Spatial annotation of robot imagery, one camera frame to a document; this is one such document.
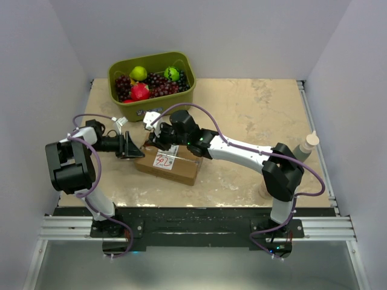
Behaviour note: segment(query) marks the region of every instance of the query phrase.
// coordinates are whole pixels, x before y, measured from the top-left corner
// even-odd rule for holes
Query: gray floor
[[[345,242],[298,243],[285,262],[244,248],[148,248],[110,262],[101,242],[50,242],[36,289],[356,290]]]

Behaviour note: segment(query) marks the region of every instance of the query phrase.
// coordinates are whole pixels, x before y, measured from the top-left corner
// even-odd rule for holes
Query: white label
[[[175,157],[177,155],[178,145],[171,145],[168,151],[158,150],[155,161],[153,162],[154,167],[172,170],[174,166]]]

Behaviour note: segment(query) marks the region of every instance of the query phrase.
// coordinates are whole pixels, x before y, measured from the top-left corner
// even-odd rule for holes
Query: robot
[[[145,129],[151,133],[145,146],[155,146],[161,150],[168,150],[171,145],[186,146],[195,156],[209,160],[230,161],[262,174],[267,191],[273,197],[273,206],[270,217],[260,221],[254,229],[258,228],[263,233],[275,229],[272,231],[272,242],[277,234],[281,237],[288,235],[287,224],[291,221],[295,205],[294,196],[301,183],[304,169],[299,164],[292,162],[294,155],[286,145],[278,143],[274,147],[257,146],[233,140],[220,132],[200,128],[186,110],[179,110],[171,114],[170,124],[164,122],[160,117],[158,112],[146,113],[143,122]],[[110,137],[108,134],[104,135],[105,125],[96,120],[89,120],[85,127],[71,134],[72,138],[48,144],[45,151],[53,187],[57,191],[63,190],[66,194],[81,197],[93,215],[93,228],[99,233],[110,237],[125,235],[130,238],[132,245],[133,239],[141,237],[141,233],[124,233],[123,225],[126,219],[121,214],[122,209],[117,208],[98,187],[85,197],[85,192],[90,190],[96,181],[96,171],[89,149],[114,152],[116,157],[121,159],[144,156],[132,142],[129,132],[125,132],[125,136],[122,134],[121,127],[126,122],[125,118],[116,120],[114,123],[116,135]],[[80,138],[93,148],[73,141],[73,138]],[[122,253],[123,250],[116,249],[116,252]],[[280,253],[289,254],[290,252],[291,245],[281,246]]]

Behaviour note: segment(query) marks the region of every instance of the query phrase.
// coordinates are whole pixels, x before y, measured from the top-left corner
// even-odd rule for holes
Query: green basket
[[[136,101],[133,103],[120,103],[115,92],[115,80],[120,75],[126,76],[132,71],[135,66],[143,66],[148,73],[164,73],[164,70],[169,66],[174,66],[183,70],[188,79],[190,89],[178,94],[167,95],[164,97],[152,98],[149,100]],[[163,112],[167,108],[177,103],[189,102],[192,103],[194,97],[194,89],[196,86],[196,77],[192,71],[191,65],[185,54],[177,51],[169,53],[153,54],[151,56],[136,57],[135,59],[127,59],[113,64],[109,69],[109,90],[111,99],[120,108],[122,114],[131,122],[144,119],[146,112]],[[171,110],[169,114],[181,109],[189,109],[189,106],[182,106]]]

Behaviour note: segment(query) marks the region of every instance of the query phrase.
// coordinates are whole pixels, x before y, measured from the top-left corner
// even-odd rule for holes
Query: table
[[[193,102],[206,108],[217,120],[224,135],[247,143],[296,147],[310,133],[302,99],[295,80],[276,79],[198,79]],[[107,79],[95,79],[86,113],[119,117],[110,100]],[[211,120],[196,108],[190,114],[200,127],[214,129]],[[112,129],[112,122],[99,119]],[[134,143],[140,146],[147,134],[142,122],[127,123]],[[113,153],[100,153],[102,178],[99,187],[118,207],[271,207],[272,201],[257,194],[263,178],[255,171],[221,160],[204,159],[196,184],[180,184],[138,172],[132,161],[117,159]],[[306,164],[322,174],[313,152]],[[300,191],[318,192],[320,184],[308,172]],[[83,206],[74,196],[62,194],[60,207]],[[318,197],[301,197],[298,207],[329,207],[325,192]]]

